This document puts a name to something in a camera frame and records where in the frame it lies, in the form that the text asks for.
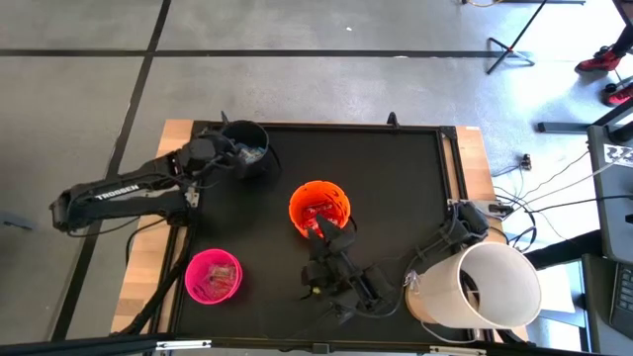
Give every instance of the pink basket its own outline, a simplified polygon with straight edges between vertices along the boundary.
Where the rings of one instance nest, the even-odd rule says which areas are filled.
[[[185,272],[187,293],[204,305],[221,303],[235,294],[241,283],[239,261],[221,249],[209,249],[194,256]]]

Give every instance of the sneaker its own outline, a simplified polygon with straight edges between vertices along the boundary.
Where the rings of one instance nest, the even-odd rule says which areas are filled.
[[[633,84],[627,85],[624,89],[604,97],[604,104],[608,106],[618,106],[629,98],[633,97]]]
[[[594,59],[583,60],[576,66],[580,71],[606,70],[611,71],[620,63],[621,56],[615,55],[612,51],[600,55]]]

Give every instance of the white bucket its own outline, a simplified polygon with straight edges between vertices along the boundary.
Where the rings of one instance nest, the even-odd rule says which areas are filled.
[[[480,302],[476,310],[464,297],[460,270],[477,285]],[[444,326],[509,329],[531,322],[541,311],[541,287],[534,266],[504,244],[478,243],[433,265],[418,278],[417,292],[424,310]]]

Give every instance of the wooden board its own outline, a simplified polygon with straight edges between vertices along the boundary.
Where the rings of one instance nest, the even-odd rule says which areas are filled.
[[[161,156],[187,143],[191,136],[192,127],[193,121],[191,120],[167,120],[156,156]],[[481,131],[479,128],[458,127],[457,136],[469,199],[494,200],[495,191]],[[459,197],[457,193],[457,176],[448,139],[444,140],[444,147],[451,195],[457,198]],[[157,219],[158,217],[143,217],[138,226],[155,222]],[[495,227],[501,228],[500,223],[491,223]],[[181,228],[179,232],[180,242],[174,251],[176,255],[179,253],[179,246],[182,245],[184,233],[185,229]],[[136,236],[130,263],[119,295],[119,302],[111,328],[112,331],[118,331],[128,326],[156,290],[168,234],[169,227],[167,224],[160,223]],[[493,232],[487,238],[487,241],[505,243],[504,238],[500,234]],[[173,288],[163,303],[161,322],[158,327],[159,331],[166,331],[172,301]],[[524,327],[517,329],[515,332],[522,338],[527,339],[527,332]]]

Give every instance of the concrete floor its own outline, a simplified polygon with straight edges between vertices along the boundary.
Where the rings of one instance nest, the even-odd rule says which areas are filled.
[[[5,0],[0,49],[145,49],[160,4]],[[477,9],[458,0],[179,0],[158,47],[486,50],[490,36],[510,43],[535,9]],[[565,27],[561,17],[568,19]],[[509,60],[491,76],[484,70],[493,61],[480,58],[157,58],[121,171],[153,157],[166,119],[216,120],[225,110],[232,119],[259,122],[381,124],[395,111],[406,125],[481,127],[493,171],[530,153],[535,170],[525,177],[527,190],[576,158],[585,141],[535,133],[536,123],[590,123],[608,111],[597,93],[616,76],[580,77],[573,69],[622,28],[610,0],[548,5],[518,47],[534,52],[538,64]],[[72,184],[103,176],[140,62],[0,57],[0,183],[9,187],[0,202],[2,210],[39,225],[34,232],[0,226],[0,344],[49,336],[81,241],[52,229],[47,206]],[[624,67],[633,74],[633,66]],[[499,183],[511,188],[517,179]],[[590,205],[578,209],[586,224],[569,223],[570,211],[548,218],[573,236],[595,221]],[[522,224],[506,228],[518,232]],[[99,239],[69,337],[108,333],[133,229]]]

